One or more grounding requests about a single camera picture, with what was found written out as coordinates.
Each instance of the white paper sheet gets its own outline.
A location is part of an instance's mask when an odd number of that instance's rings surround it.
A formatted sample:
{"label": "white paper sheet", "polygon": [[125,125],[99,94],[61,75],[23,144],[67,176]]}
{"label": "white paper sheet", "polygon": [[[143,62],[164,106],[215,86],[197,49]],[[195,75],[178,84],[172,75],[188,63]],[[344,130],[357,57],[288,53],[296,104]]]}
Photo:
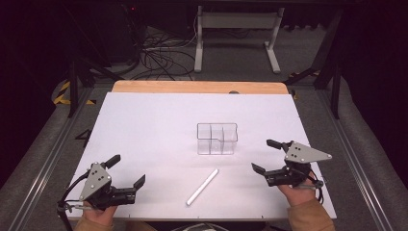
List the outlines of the white paper sheet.
{"label": "white paper sheet", "polygon": [[[197,154],[196,125],[203,122],[238,124],[233,155]],[[73,179],[91,163],[120,154],[121,161],[108,170],[112,185],[130,188],[144,174],[146,182],[136,203],[119,206],[116,218],[286,218],[289,205],[285,196],[269,187],[251,166],[274,170],[285,164],[283,150],[267,146],[268,139],[309,144],[290,95],[110,92]],[[217,177],[187,206],[186,201],[216,168]],[[321,176],[316,163],[313,168]],[[83,183],[68,198],[78,199]],[[323,206],[335,218],[325,187],[323,194]],[[74,210],[68,216],[81,214]]]}

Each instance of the hand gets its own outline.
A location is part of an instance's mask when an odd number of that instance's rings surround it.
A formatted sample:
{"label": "hand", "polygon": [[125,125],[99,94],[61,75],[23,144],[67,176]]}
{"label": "hand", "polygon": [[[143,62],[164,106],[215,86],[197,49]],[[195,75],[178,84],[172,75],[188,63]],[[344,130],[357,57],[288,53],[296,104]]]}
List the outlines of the hand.
{"label": "hand", "polygon": [[[309,179],[302,184],[313,186]],[[286,196],[291,207],[316,199],[316,190],[313,189],[292,188],[289,185],[280,185],[278,189]]]}
{"label": "hand", "polygon": [[[90,207],[90,204],[87,201],[84,201],[84,206]],[[117,206],[106,208],[105,211],[94,209],[84,210],[83,217],[98,224],[112,226],[116,209]]]}

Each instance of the white marker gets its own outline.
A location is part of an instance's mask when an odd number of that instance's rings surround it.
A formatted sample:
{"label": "white marker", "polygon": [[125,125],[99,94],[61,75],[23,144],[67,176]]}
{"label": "white marker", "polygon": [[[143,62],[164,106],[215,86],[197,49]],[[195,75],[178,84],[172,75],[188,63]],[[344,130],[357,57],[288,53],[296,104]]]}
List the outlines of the white marker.
{"label": "white marker", "polygon": [[207,178],[207,180],[205,180],[204,183],[200,186],[200,188],[198,188],[198,190],[195,191],[195,193],[190,197],[190,199],[187,201],[187,205],[190,206],[192,204],[192,202],[201,194],[201,192],[206,188],[206,186],[210,184],[214,177],[216,177],[217,173],[218,169],[215,169],[213,173],[211,173],[211,175]]}

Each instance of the transparent acrylic box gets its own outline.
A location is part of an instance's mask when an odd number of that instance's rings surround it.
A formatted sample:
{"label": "transparent acrylic box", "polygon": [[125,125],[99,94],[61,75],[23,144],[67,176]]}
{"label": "transparent acrylic box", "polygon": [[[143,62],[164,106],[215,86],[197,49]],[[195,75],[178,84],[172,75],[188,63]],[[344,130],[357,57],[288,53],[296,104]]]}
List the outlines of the transparent acrylic box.
{"label": "transparent acrylic box", "polygon": [[198,123],[197,152],[200,155],[232,155],[238,141],[236,123]]}

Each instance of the black wall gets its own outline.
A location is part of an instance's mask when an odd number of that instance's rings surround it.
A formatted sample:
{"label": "black wall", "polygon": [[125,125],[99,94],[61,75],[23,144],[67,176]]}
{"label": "black wall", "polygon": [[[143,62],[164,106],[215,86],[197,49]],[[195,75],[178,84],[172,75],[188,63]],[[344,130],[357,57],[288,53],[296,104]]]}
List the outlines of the black wall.
{"label": "black wall", "polygon": [[0,187],[53,113],[67,59],[49,18],[30,1],[0,8]]}
{"label": "black wall", "polygon": [[372,3],[349,18],[346,24],[357,26],[359,36],[344,59],[343,76],[354,103],[408,188],[407,12],[406,5]]}

